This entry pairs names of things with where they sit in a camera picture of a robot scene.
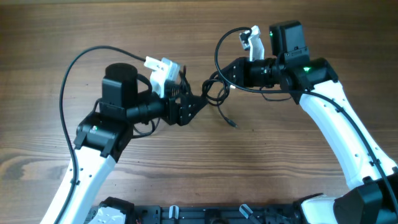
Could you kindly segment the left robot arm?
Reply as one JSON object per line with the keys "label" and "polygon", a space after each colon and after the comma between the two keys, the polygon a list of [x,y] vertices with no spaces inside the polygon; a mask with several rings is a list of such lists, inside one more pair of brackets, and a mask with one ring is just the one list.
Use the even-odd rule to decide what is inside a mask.
{"label": "left robot arm", "polygon": [[102,96],[76,129],[68,170],[42,223],[83,223],[108,175],[134,135],[137,123],[185,126],[207,104],[194,95],[185,73],[181,82],[166,80],[166,95],[159,96],[146,77],[128,63],[106,67]]}

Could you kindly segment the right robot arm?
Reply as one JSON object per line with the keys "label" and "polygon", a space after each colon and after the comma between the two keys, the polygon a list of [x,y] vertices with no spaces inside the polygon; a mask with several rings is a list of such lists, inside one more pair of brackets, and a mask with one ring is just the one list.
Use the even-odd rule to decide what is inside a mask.
{"label": "right robot arm", "polygon": [[248,57],[218,74],[226,86],[273,94],[275,86],[313,119],[336,156],[348,192],[315,194],[294,204],[299,223],[396,223],[397,163],[370,135],[351,107],[337,73],[324,58],[311,59],[299,21],[269,28],[272,57],[265,58],[258,26],[237,28]]}

